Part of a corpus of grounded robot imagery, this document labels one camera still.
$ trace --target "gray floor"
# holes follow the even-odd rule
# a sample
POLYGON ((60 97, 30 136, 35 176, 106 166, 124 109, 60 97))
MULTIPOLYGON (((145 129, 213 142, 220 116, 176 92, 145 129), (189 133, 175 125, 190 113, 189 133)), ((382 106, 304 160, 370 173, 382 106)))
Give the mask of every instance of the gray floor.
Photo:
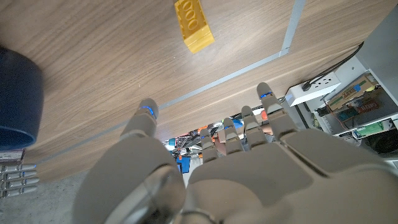
POLYGON ((72 223, 72 204, 87 172, 40 184, 32 193, 0 199, 0 223, 72 223))

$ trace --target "navy blue bin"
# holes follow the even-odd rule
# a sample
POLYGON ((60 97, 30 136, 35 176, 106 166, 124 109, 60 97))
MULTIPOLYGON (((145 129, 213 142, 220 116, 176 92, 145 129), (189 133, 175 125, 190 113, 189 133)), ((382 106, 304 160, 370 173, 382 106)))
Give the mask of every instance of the navy blue bin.
POLYGON ((43 100, 43 77, 38 66, 0 47, 0 151, 36 142, 43 100))

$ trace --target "yellow lego brick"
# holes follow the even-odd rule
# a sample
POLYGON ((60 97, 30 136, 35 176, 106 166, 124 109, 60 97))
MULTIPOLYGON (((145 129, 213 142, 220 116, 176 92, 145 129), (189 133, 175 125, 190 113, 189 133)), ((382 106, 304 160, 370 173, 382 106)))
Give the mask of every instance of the yellow lego brick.
POLYGON ((178 0, 174 6, 182 39, 192 53, 215 41, 199 0, 178 0))

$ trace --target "white power strip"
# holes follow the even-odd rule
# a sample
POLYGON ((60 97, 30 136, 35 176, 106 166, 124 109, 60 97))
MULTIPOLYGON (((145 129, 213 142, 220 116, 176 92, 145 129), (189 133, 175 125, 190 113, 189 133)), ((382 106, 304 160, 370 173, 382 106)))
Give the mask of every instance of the white power strip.
POLYGON ((321 80, 318 80, 316 83, 312 84, 308 91, 302 90, 304 83, 293 86, 287 91, 285 99, 289 106, 294 106, 299 103, 312 100, 316 97, 326 95, 341 84, 334 72, 329 73, 321 80))

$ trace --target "wood grain surface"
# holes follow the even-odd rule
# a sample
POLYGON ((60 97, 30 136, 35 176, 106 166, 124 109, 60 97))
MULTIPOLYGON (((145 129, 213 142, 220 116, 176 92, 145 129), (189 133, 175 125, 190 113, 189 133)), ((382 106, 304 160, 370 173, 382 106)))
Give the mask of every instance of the wood grain surface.
MULTIPOLYGON (((0 2, 0 44, 44 71, 45 104, 26 162, 54 180, 89 169, 118 140, 138 103, 159 105, 215 81, 282 47, 293 1, 201 1, 216 39, 192 55, 172 1, 0 2)), ((257 106, 255 87, 277 95, 352 52, 395 1, 306 2, 288 55, 160 111, 157 137, 168 139, 257 106)))

